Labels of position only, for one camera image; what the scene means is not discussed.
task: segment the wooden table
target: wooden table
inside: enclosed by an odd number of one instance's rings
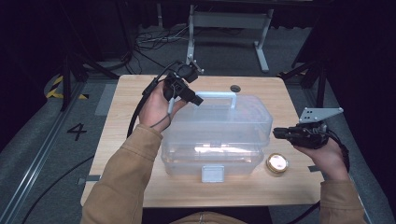
[[[125,141],[142,90],[154,77],[125,75],[120,78],[90,175],[101,175],[108,159]],[[254,94],[262,99],[273,116],[273,128],[294,126],[298,122],[288,91],[280,78],[199,77],[189,84],[194,91],[230,91],[232,85],[241,87],[238,94]],[[274,152],[284,155],[290,163],[283,175],[273,175],[265,166],[264,161]],[[164,170],[160,149],[145,192],[144,207],[311,204],[319,200],[319,183],[323,177],[320,172],[309,171],[308,166],[313,165],[313,162],[307,156],[295,150],[288,141],[275,139],[272,134],[264,153],[264,161],[251,175],[226,175],[223,183],[202,183],[200,176],[168,175]],[[81,204],[84,204],[93,184],[86,183]]]

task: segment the beige jacket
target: beige jacket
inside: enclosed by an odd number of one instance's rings
[[[82,208],[81,223],[141,223],[143,197],[163,137],[137,125],[108,161]],[[350,181],[321,183],[320,223],[364,223],[359,196]],[[174,223],[244,223],[216,213],[199,213]]]

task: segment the gold lid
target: gold lid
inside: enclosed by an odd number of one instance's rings
[[[267,167],[274,173],[283,173],[288,169],[289,163],[284,156],[273,153],[267,159]]]

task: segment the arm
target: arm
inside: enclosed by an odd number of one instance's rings
[[[338,144],[330,138],[328,144],[319,149],[295,148],[309,156],[327,176],[320,189],[320,223],[365,223],[363,206]]]
[[[92,188],[82,208],[81,223],[141,223],[144,191],[163,138],[161,132],[185,104],[176,102],[168,117],[163,83],[157,86],[139,114],[140,124],[110,158]],[[156,124],[164,117],[169,119]]]

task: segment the dark background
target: dark background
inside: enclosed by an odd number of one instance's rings
[[[395,214],[394,7],[386,0],[335,1],[334,5],[336,13],[328,11],[320,17],[279,10],[272,25],[315,25],[296,62],[327,62],[328,79],[344,106],[349,128]],[[175,8],[164,12],[172,14]],[[131,2],[128,10],[133,26],[156,25],[153,7]],[[164,26],[185,22],[188,15],[179,16],[165,19]],[[0,2],[1,149],[46,103],[44,87],[59,73],[68,52],[94,61],[117,60],[125,54],[127,43],[119,21],[114,1]]]

